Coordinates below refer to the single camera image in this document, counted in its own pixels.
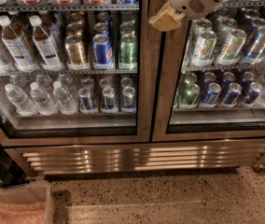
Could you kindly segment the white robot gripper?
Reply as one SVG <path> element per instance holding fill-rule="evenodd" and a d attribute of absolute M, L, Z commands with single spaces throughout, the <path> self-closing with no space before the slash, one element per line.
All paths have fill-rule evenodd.
<path fill-rule="evenodd" d="M 155 16 L 152 16 L 148 22 L 158 31 L 172 31 L 181 26 L 184 14 L 192 20 L 200 19 L 214 11 L 218 7 L 220 1 L 221 0 L 170 0 L 170 5 L 172 7 L 163 7 Z"/>

